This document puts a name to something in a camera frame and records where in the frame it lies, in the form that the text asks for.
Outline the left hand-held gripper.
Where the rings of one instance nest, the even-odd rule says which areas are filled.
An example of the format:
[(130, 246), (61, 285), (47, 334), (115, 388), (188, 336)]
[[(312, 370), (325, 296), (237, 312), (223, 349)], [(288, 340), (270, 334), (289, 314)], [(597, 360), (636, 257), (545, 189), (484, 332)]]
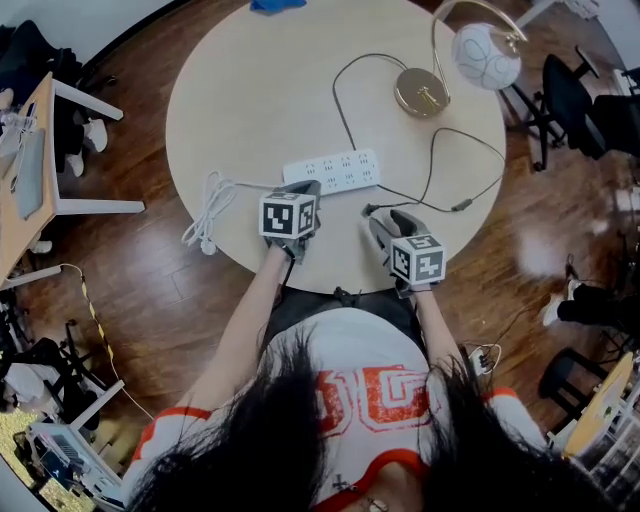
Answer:
[(296, 264), (304, 259), (309, 240), (320, 228), (321, 184), (305, 180), (261, 196), (259, 234), (268, 246), (281, 248)]

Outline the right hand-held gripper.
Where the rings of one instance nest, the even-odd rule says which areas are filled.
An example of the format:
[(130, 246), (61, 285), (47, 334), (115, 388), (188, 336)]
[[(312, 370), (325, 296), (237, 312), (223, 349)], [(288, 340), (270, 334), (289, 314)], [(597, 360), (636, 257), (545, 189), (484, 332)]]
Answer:
[(372, 215), (381, 208), (367, 203), (361, 211), (368, 219), (371, 236), (385, 255), (384, 267), (395, 279), (395, 289), (401, 299), (413, 292), (429, 291), (446, 274), (446, 248), (418, 218), (401, 210), (391, 209), (390, 218), (399, 231), (392, 232)]

